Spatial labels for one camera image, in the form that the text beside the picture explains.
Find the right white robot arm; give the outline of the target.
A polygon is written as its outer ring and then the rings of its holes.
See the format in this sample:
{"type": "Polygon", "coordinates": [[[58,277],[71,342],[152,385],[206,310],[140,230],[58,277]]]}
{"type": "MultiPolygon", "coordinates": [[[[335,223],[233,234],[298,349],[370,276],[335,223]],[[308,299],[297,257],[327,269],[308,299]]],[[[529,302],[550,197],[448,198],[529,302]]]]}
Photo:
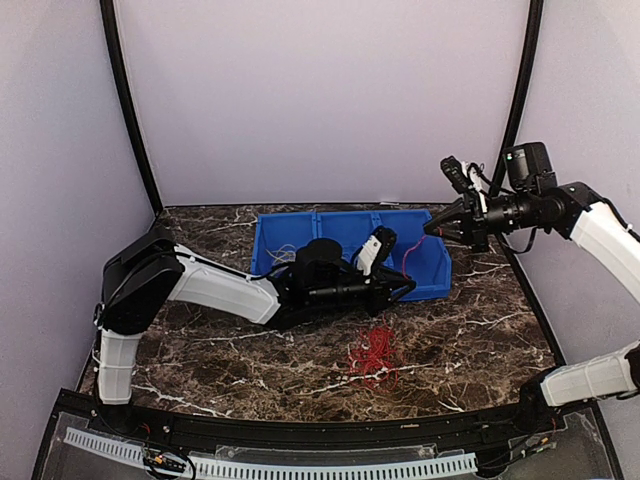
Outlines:
{"type": "MultiPolygon", "coordinates": [[[[453,156],[440,168],[457,199],[423,226],[440,237],[485,252],[488,240],[529,229],[555,232],[598,264],[633,298],[639,297],[639,235],[614,204],[581,181],[561,184],[547,148],[530,142],[500,155],[509,186],[492,196],[475,163],[453,156]]],[[[591,400],[629,398],[639,393],[639,343],[611,353],[544,370],[524,383],[510,424],[530,434],[565,406],[591,400]]]]}

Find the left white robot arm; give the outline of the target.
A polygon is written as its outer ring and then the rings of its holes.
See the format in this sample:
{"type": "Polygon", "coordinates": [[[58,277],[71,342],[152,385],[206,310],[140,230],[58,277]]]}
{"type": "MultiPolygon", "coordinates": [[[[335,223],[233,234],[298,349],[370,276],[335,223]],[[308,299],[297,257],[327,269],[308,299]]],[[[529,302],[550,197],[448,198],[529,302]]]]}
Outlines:
{"type": "Polygon", "coordinates": [[[196,254],[163,228],[143,235],[103,268],[94,311],[103,421],[120,436],[140,429],[140,412],[128,404],[137,348],[166,302],[193,303],[276,330],[344,308],[376,316],[416,287],[409,275],[384,264],[396,240],[392,229],[378,227],[346,260],[337,241],[315,238],[293,260],[252,275],[196,254]]]}

